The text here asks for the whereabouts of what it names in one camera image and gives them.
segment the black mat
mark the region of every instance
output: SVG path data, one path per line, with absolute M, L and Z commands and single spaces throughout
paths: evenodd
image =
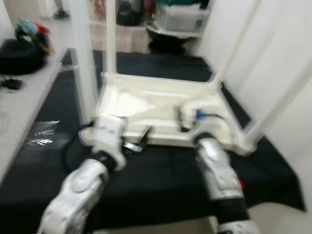
M 94 51 L 97 68 L 103 68 L 102 51 Z M 72 65 L 70 50 L 62 59 L 64 65 Z M 141 53 L 117 53 L 117 72 L 146 77 L 208 81 L 212 75 L 203 59 L 197 57 L 176 57 L 170 55 L 149 55 Z
M 133 60 L 135 57 L 141 59 L 140 54 L 132 56 Z M 154 55 L 149 56 L 153 62 Z M 170 64 L 170 58 L 163 59 L 163 63 Z M 188 64 L 184 62 L 181 62 L 185 66 L 183 72 Z M 162 69 L 162 66 L 154 66 L 154 70 Z M 180 78 L 178 71 L 167 77 Z M 204 81 L 205 75 L 196 76 L 196 79 Z M 249 117 L 226 88 L 223 92 L 241 124 L 245 125 Z M 35 233 L 42 212 L 58 194 L 66 176 L 60 153 L 79 129 L 76 95 L 73 72 L 59 73 L 0 188 L 3 230 L 10 228 L 10 233 L 14 234 Z M 87 153 L 81 145 L 77 145 L 76 150 L 78 154 Z M 277 202 L 305 210 L 295 173 L 265 137 L 251 157 L 241 158 L 234 153 L 230 153 L 230 157 L 234 169 L 244 181 L 249 207 L 262 202 Z M 160 146 L 150 146 L 144 154 L 130 157 L 125 170 L 111 177 L 98 208 L 96 229 L 167 223 L 214 214 L 193 160 L 193 150 Z

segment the white pole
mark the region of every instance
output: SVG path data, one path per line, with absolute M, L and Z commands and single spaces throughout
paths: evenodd
M 224 77 L 226 75 L 226 72 L 228 71 L 238 49 L 240 44 L 242 43 L 244 36 L 250 26 L 250 24 L 253 21 L 253 18 L 255 16 L 255 13 L 260 5 L 261 0 L 254 0 L 253 4 L 248 12 L 247 18 L 243 23 L 243 26 L 241 27 L 240 31 L 238 32 L 238 35 L 230 48 L 230 51 L 226 55 L 225 59 L 223 60 L 220 69 L 218 70 L 216 76 L 214 79 L 208 84 L 211 87 L 217 88 L 221 85 L 221 83 L 224 80 Z
M 305 85 L 312 77 L 312 57 L 309 55 L 300 63 L 299 71 L 286 80 L 293 80 L 291 86 L 286 92 L 274 103 L 269 111 L 264 114 L 258 121 L 250 123 L 244 131 L 243 142 L 256 143 L 263 136 L 263 131 L 273 123 L 279 115 L 290 105 L 296 96 L 303 90 Z
M 87 1 L 69 0 L 69 8 L 76 43 L 78 71 L 75 72 L 75 78 L 81 110 L 81 120 L 83 123 L 87 123 L 94 116 L 95 106 L 98 100 Z
M 106 1 L 106 72 L 116 73 L 116 0 Z

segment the plastic storage box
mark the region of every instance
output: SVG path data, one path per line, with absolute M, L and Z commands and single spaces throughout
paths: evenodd
M 200 32 L 208 15 L 199 4 L 187 6 L 168 6 L 156 4 L 154 25 L 162 30 L 176 32 Z

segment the gray floor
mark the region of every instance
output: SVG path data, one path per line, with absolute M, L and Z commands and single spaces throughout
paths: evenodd
M 0 133 L 1 181 L 21 147 L 56 74 L 60 71 L 60 59 L 66 48 L 75 46 L 70 21 L 48 21 L 44 24 L 51 30 L 50 39 L 55 50 L 55 54 L 49 58 L 49 64 L 34 75 L 18 77 L 25 81 L 25 87 L 19 92 L 10 93 L 5 89 L 0 90 L 0 129 L 5 128 L 5 131 Z M 212 229 L 208 219 L 200 219 L 170 225 L 110 230 L 103 233 L 210 234 Z

